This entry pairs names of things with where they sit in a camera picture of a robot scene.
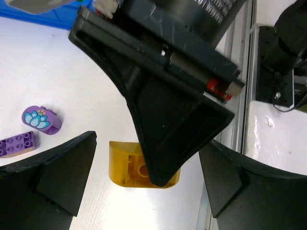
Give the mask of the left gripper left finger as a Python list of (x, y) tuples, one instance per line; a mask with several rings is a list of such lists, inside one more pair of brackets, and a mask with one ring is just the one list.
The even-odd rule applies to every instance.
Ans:
[(96, 150), (87, 131), (0, 168), (2, 230), (68, 230), (78, 215)]

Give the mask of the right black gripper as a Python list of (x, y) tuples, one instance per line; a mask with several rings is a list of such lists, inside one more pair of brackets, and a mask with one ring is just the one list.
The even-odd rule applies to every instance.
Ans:
[(236, 64), (216, 51), (243, 0), (120, 0), (124, 15), (164, 47), (169, 65), (222, 101), (241, 93)]

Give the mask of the purple rectangular lego brick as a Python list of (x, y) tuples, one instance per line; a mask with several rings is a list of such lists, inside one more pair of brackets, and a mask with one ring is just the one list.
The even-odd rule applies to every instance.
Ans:
[(0, 141), (0, 157), (10, 158), (36, 149), (33, 131), (25, 132)]

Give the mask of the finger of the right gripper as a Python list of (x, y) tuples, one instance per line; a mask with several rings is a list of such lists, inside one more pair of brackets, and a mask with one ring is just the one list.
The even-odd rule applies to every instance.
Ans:
[(80, 7), (69, 40), (125, 98), (151, 183), (165, 186), (234, 114), (165, 69), (165, 59), (116, 25)]

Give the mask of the small yellow sloped lego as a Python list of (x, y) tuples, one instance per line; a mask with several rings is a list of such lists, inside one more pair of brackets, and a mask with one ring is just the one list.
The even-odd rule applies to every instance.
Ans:
[(109, 142), (109, 178), (122, 187), (167, 189), (179, 182), (178, 170), (165, 186), (150, 180), (145, 158), (138, 142)]

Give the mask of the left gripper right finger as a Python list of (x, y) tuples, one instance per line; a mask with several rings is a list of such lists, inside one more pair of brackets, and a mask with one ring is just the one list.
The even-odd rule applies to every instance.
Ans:
[(220, 230), (305, 230), (307, 177), (283, 171), (216, 140), (199, 151)]

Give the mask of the purple round flower lego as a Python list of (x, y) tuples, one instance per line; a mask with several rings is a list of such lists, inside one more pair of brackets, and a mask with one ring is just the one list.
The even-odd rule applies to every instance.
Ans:
[(62, 127), (62, 120), (50, 109), (32, 105), (22, 114), (22, 122), (44, 134), (54, 135)]

